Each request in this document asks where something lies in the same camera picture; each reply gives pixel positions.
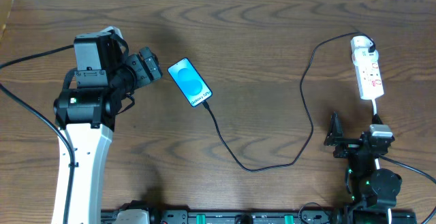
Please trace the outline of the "blue Samsung Galaxy smartphone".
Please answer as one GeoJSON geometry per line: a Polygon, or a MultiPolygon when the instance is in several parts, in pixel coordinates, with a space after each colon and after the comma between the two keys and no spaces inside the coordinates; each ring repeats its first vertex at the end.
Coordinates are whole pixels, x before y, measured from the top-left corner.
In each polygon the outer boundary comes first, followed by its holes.
{"type": "Polygon", "coordinates": [[[188,58],[169,66],[168,73],[191,107],[196,107],[213,96],[212,90],[188,58]]]}

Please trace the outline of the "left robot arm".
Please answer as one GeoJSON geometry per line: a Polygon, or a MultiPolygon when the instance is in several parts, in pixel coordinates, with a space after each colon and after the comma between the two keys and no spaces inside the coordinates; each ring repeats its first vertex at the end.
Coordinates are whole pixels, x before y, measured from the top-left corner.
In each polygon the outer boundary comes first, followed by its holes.
{"type": "Polygon", "coordinates": [[[121,31],[107,27],[74,40],[77,67],[54,101],[59,173],[52,223],[100,223],[104,169],[124,99],[162,77],[147,47],[130,54],[121,31]]]}

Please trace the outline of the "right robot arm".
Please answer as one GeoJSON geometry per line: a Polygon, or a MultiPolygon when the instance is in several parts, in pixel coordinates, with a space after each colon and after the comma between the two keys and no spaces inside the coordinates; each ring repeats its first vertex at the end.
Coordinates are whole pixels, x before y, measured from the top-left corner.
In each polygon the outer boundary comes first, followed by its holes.
{"type": "Polygon", "coordinates": [[[344,137],[335,112],[324,145],[333,146],[333,157],[347,159],[345,188],[352,202],[336,209],[331,223],[391,223],[391,208],[401,190],[402,178],[391,170],[381,168],[378,159],[388,152],[394,142],[393,132],[378,115],[372,118],[368,131],[358,139],[344,137]]]}

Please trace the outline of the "white power strip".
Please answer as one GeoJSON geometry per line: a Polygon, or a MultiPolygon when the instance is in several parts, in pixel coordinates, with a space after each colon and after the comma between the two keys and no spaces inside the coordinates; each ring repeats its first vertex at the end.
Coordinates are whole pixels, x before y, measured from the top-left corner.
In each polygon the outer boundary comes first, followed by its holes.
{"type": "Polygon", "coordinates": [[[360,98],[363,100],[373,100],[381,97],[384,94],[384,88],[378,60],[367,61],[354,67],[360,98]]]}

